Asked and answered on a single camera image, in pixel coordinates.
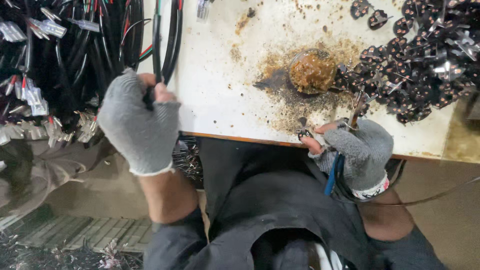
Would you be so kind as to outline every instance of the hand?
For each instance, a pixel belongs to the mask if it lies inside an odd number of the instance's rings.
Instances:
[[[153,111],[143,102],[147,87],[155,86]],[[108,87],[98,124],[126,158],[130,171],[140,176],[167,172],[178,137],[179,107],[164,84],[155,85],[153,74],[126,70]]]
[[[393,138],[379,124],[359,119],[358,131],[351,133],[338,129],[341,123],[329,123],[314,131],[323,134],[326,142],[345,156],[344,177],[354,191],[366,191],[385,181],[385,164],[392,156]],[[319,168],[329,173],[335,153],[326,151],[318,141],[301,138],[309,150],[309,156]]]

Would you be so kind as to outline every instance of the knit glove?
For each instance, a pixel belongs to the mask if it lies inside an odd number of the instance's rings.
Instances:
[[[359,198],[368,198],[384,191],[389,183],[385,165],[392,156],[393,138],[379,124],[358,119],[358,130],[347,132],[342,125],[325,132],[325,141],[345,156],[344,179]],[[330,173],[336,152],[312,155],[323,172]]]
[[[133,70],[126,70],[108,87],[98,114],[103,132],[139,176],[171,170],[179,129],[180,103],[155,101],[150,111],[143,102],[146,88]]]

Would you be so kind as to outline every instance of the blue handle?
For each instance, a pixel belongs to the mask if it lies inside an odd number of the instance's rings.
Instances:
[[[330,170],[330,174],[328,175],[327,186],[325,187],[324,194],[330,196],[333,191],[333,187],[335,185],[335,168],[337,167],[337,163],[339,162],[338,166],[343,167],[345,159],[343,158],[340,153],[336,153],[335,160],[333,161],[332,169]]]

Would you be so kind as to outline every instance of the floor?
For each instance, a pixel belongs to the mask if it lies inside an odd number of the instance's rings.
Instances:
[[[480,176],[480,165],[449,161],[409,161],[396,190],[404,202],[430,197]],[[147,205],[128,164],[118,154],[49,195],[56,213],[74,216],[141,218]],[[480,184],[408,209],[450,269],[480,269]],[[205,197],[200,193],[202,205]]]

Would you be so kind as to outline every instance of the white workbench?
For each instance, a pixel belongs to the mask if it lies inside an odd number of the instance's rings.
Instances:
[[[402,16],[403,1],[398,1],[371,0],[377,9],[394,16],[381,29],[372,31],[367,26],[368,15],[357,21],[352,19],[349,0],[298,0],[298,7],[297,0],[264,0],[262,4],[260,0],[215,0],[206,23],[197,22],[197,1],[186,0],[180,57],[169,84],[170,91],[182,103],[181,130],[298,143],[292,124],[297,118],[305,116],[313,125],[348,117],[350,111],[345,104],[318,108],[298,104],[298,111],[307,107],[307,113],[294,114],[282,96],[268,94],[252,84],[266,67],[285,62],[279,56],[318,47],[319,42],[333,51],[339,61],[346,64],[352,55],[357,61],[358,49],[383,45],[394,37],[393,23]],[[162,6],[162,35],[167,37],[170,0]],[[154,1],[145,1],[145,18],[153,16],[154,7]],[[256,10],[253,18],[245,15],[249,8]],[[245,26],[239,29],[237,23],[242,19]],[[151,44],[151,29],[151,24],[145,27],[144,48]],[[152,70],[150,58],[141,64],[139,72]],[[394,154],[440,159],[454,105],[432,110],[425,120],[405,126],[397,122],[395,115],[387,114],[384,105],[375,102],[371,107],[373,114],[367,116],[394,136]]]

